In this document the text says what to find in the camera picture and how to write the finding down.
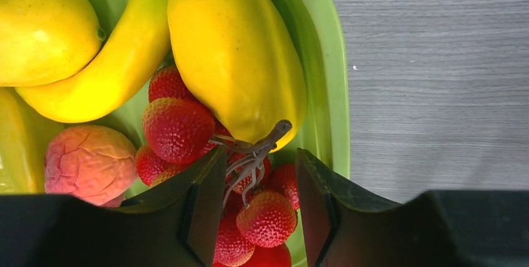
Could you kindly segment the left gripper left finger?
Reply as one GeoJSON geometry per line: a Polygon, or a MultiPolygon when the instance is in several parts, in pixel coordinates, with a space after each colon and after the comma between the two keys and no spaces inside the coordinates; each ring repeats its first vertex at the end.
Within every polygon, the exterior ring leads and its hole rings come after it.
{"type": "Polygon", "coordinates": [[[4,195],[1,265],[210,266],[225,168],[218,147],[118,208],[70,195],[4,195]]]}

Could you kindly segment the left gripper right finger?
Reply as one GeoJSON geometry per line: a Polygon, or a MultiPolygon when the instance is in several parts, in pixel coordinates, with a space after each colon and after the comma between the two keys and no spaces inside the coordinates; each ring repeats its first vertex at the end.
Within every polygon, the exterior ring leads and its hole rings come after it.
{"type": "Polygon", "coordinates": [[[397,203],[296,152],[310,266],[527,266],[526,190],[428,190],[397,203]]]}

